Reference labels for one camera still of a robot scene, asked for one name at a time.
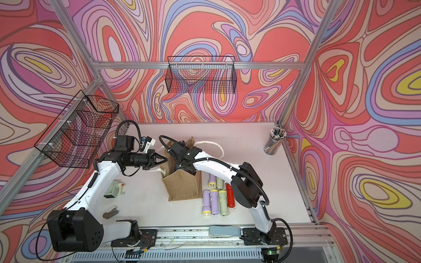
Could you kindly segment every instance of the metal vent grille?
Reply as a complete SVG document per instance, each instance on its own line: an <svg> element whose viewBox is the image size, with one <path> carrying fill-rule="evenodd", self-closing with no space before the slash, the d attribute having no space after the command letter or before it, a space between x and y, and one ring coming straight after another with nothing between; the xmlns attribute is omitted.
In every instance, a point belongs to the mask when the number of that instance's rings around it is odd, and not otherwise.
<svg viewBox="0 0 421 263"><path fill-rule="evenodd" d="M126 255L125 250L114 249L114 253L120 261L262 259L260 248L148 250L142 255ZM72 262L95 261L115 262L115 258L111 250L78 252L72 258Z"/></svg>

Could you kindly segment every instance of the black cable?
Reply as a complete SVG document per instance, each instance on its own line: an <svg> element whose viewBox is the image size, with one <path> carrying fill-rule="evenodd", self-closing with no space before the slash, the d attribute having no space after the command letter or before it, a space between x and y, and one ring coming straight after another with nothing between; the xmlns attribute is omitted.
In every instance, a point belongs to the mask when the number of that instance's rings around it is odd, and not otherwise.
<svg viewBox="0 0 421 263"><path fill-rule="evenodd" d="M89 184L88 184L88 189L89 189L89 188L91 188L91 187L93 186L93 183L95 183L95 180L96 180L96 178L98 177L98 174L99 174L99 173L96 173L96 172L93 174L92 179L91 179L91 181L90 181L90 182L89 182Z"/></svg>
<svg viewBox="0 0 421 263"><path fill-rule="evenodd" d="M120 260L117 259L117 257L114 254L114 249L111 247L112 255L114 256L115 260L117 260L118 263L121 263Z"/></svg>
<svg viewBox="0 0 421 263"><path fill-rule="evenodd" d="M98 159L93 159L93 168L95 169L95 171L99 172L98 169Z"/></svg>
<svg viewBox="0 0 421 263"><path fill-rule="evenodd" d="M124 173L124 171L126 170L126 167L124 167L124 168L123 168L123 170L121 170L121 173L122 173L124 176L128 176L128 177L130 177L130 176L133 176L135 173L137 173L137 171L139 171L139 169L140 169L140 167L139 167L139 168L137 168L137 170L136 170L134 173L132 173L131 175L126 175L126 174Z"/></svg>
<svg viewBox="0 0 421 263"><path fill-rule="evenodd" d="M262 187L256 182L256 180L254 180L249 174L247 174L247 173L245 173L245 172L243 172L243 171L241 171L237 168L232 167L231 165L227 164L224 161L221 161L221 160L213 158L213 157L199 158L199 159L196 159L196 160L192 160L190 162L186 162L186 163L180 165L180 167L191 165L195 162L202 162L202 161L217 162L217 163L222 164L223 166L227 167L228 169L230 169L234 172L237 172L237 173L241 174L242 176L246 177L248 180L250 180L250 182L252 182L257 187L257 189L259 189L260 195L263 196L263 198L265 200L264 205L269 205L269 198L267 197L266 193L263 191Z"/></svg>
<svg viewBox="0 0 421 263"><path fill-rule="evenodd" d="M137 143L139 143L139 148L137 149L137 151L134 151L132 153L136 153L140 151L140 141L136 137L134 137L134 139L137 141Z"/></svg>
<svg viewBox="0 0 421 263"><path fill-rule="evenodd" d="M117 126L117 129L115 130L115 137L116 137L116 139L114 140L114 147L117 145L117 135L118 135L118 132L120 131L121 126L123 124L127 123L127 122L131 122L131 123L133 123L136 126L138 138L139 138L140 141L142 140L142 135L140 134L139 125L135 121L132 121L132 120L123 120L122 122L120 122L120 124ZM145 146L146 146L146 143L142 145L141 151L143 151L145 149Z"/></svg>
<svg viewBox="0 0 421 263"><path fill-rule="evenodd" d="M290 233L290 246L289 246L289 248L288 248L287 253L286 253L286 254L285 254L285 255L284 255L281 259L279 259L279 260L277 260L277 261L272 262L272 263L279 263L279 262L284 261L284 260L287 258L287 256L289 256L289 254L291 253L291 250L292 250L292 245L293 245L292 231L291 231L291 228L289 227L288 223L287 223L285 220L283 220L282 218L274 218L274 219L272 219L271 221L272 221L272 222L282 221L282 223L284 223L284 224L286 225L286 227L288 228L288 232Z"/></svg>
<svg viewBox="0 0 421 263"><path fill-rule="evenodd" d="M164 141L162 140L162 138L165 138L165 139L168 139L170 141L173 141L174 143L179 143L179 142L177 142L173 138L170 138L170 137L165 136L165 135L160 135L159 136L159 141L167 149L167 152L174 158L174 161L176 162L177 166L180 165L180 162L179 162L178 158L176 157L176 154L175 154L174 150L172 150L167 144L165 144Z"/></svg>
<svg viewBox="0 0 421 263"><path fill-rule="evenodd" d="M170 147L164 143L164 141L162 140L162 138L165 138L165 139L168 139L168 140L173 141L173 142L175 142L175 143L178 143L178 142L177 142L176 140L174 140L173 138L170 138L170 137L165 136L165 135L160 135L160 136L159 136L159 141L162 143L162 145L163 145L163 146L164 146L167 150L169 150L169 149L170 149Z"/></svg>
<svg viewBox="0 0 421 263"><path fill-rule="evenodd" d="M89 188L87 188L84 192L83 192L83 194L79 197L79 199L78 199L78 201L80 200L80 199L82 199L82 197L86 194L86 192L89 190ZM63 214L64 212L66 212L67 210L69 210L72 206L74 206L75 204L77 204L77 202L75 202L74 204L72 204L71 206L69 206L68 208L65 208L64 209L64 211L63 212L61 212L61 213L59 213L59 214L57 214L57 215L55 215L55 216L53 216L52 218L50 218L50 219L48 219L44 224L43 224L43 226L41 227L41 229L40 229L40 231L38 232L38 235L37 235L37 240L35 241L35 255L37 256L37 259L39 259L39 260L41 260L41 261L54 261L54 260L57 260L57 259L61 259L61 258L65 258L65 257L67 257L67 256L70 256L70 255L73 255L73 254L75 254L76 252L73 252L73 253L70 253L70 254L68 254L68 255L66 255L66 256L62 256L62 257L59 257L59 258L55 258L55 259L42 259L42 258L40 258L39 257L39 255L38 255L38 240L40 239L40 235L41 235L41 232L42 232L42 230L44 229L44 227L46 226L46 224L51 220L51 219L53 219L53 218L56 218L56 217L58 217L58 216L60 216L61 214Z"/></svg>

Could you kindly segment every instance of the metal bar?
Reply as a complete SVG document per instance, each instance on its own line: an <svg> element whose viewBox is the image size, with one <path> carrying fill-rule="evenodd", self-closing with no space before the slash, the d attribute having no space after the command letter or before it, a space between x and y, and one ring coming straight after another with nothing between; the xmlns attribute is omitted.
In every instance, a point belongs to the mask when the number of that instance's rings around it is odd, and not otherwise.
<svg viewBox="0 0 421 263"><path fill-rule="evenodd" d="M92 63L96 69L166 69L168 62L102 62ZM221 62L206 62L206 64L221 64ZM304 62L234 62L236 69L303 69Z"/></svg>
<svg viewBox="0 0 421 263"><path fill-rule="evenodd" d="M282 146L284 147L285 154L288 158L288 162L290 163L292 173L293 173L293 175L295 177L295 180L297 182L297 185L298 185L298 189L300 189L301 197L303 198L304 203L306 204L306 206L309 208L309 210L311 212L310 218L312 220L314 220L314 223L316 225L318 225L318 224L320 224L319 219L317 218L317 215L316 215L316 212L314 211L313 205L310 202L309 194L304 189L304 183L303 183L303 180L300 176L300 170L295 163L295 160L294 160L294 157L292 156L291 150L289 149L289 147L286 144L286 139L284 139L284 141L282 142Z"/></svg>
<svg viewBox="0 0 421 263"><path fill-rule="evenodd" d="M323 251L325 252L326 260L328 263L338 263L335 253L330 246L323 247Z"/></svg>
<svg viewBox="0 0 421 263"><path fill-rule="evenodd" d="M329 29L332 19L335 16L336 10L338 9L341 3L342 0L329 1L328 7L326 8L325 13L323 14L322 20L314 36L314 39L310 44L310 48L307 52L306 59L304 60L304 68L297 75L297 78L294 82L294 86L291 88L290 94L288 95L284 107L282 108L281 114L279 115L278 125L282 125L282 123L286 120L288 113L291 111L291 108L294 105L297 93L301 90L303 84L305 84L304 80L307 75L307 72L311 69L317 50L322 44L323 38L326 35L326 32Z"/></svg>
<svg viewBox="0 0 421 263"><path fill-rule="evenodd" d="M88 48L86 47L85 42L82 40L79 31L76 28L76 25L73 22L69 12L67 12L66 7L63 5L61 0L50 0L50 4L54 9L57 17L59 18L60 22L63 24L64 28L66 29L67 33L70 36L70 40L76 45L78 51L82 55L83 59L85 60L86 65L92 71L92 74L98 77L102 82L102 91L107 99L117 102L116 98L112 94L111 89L103 79L99 69L97 69L93 64L93 56L89 52ZM125 116L122 112L118 112L118 117L120 120L125 120Z"/></svg>
<svg viewBox="0 0 421 263"><path fill-rule="evenodd" d="M94 81L89 83L89 85L85 89L85 93L87 95L93 94L98 87L99 79L95 78ZM84 94L80 92L77 98L82 98ZM60 120L66 120L70 114L76 109L78 105L77 101L74 102L71 107L63 114ZM47 143L51 140L51 138L58 132L64 122L57 122L56 125L50 130L47 136L43 139L43 143ZM6 210L9 204L13 201L15 196L19 193L31 175L35 172L38 168L40 163L46 158L46 156L34 149L29 155L29 157L24 161L23 165L19 167L19 169L15 172L15 174L6 182L3 188L0 191L0 215Z"/></svg>

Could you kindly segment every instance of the pencil sharpener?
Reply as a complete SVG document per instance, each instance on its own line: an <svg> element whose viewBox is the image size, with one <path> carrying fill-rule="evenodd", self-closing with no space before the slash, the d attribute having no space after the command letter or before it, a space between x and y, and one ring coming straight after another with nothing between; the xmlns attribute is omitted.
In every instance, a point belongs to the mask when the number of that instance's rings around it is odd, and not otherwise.
<svg viewBox="0 0 421 263"><path fill-rule="evenodd" d="M109 185L107 191L104 193L105 198L116 198L118 195L118 192L120 191L120 188L118 187L119 181L114 180Z"/></svg>

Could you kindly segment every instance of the purple flashlight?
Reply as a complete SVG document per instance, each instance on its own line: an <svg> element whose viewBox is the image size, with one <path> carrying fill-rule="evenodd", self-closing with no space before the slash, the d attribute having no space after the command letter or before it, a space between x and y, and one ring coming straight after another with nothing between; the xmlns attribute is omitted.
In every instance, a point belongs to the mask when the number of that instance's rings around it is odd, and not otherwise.
<svg viewBox="0 0 421 263"><path fill-rule="evenodd" d="M216 187L216 176L209 174L209 187L215 188Z"/></svg>
<svg viewBox="0 0 421 263"><path fill-rule="evenodd" d="M217 189L212 189L210 191L210 209L212 211L212 215L217 215L219 214L219 208L218 208L218 203L219 203L219 197L218 197L218 190Z"/></svg>
<svg viewBox="0 0 421 263"><path fill-rule="evenodd" d="M202 214L203 215L210 215L211 214L211 197L209 195L209 190L203 191L203 208Z"/></svg>

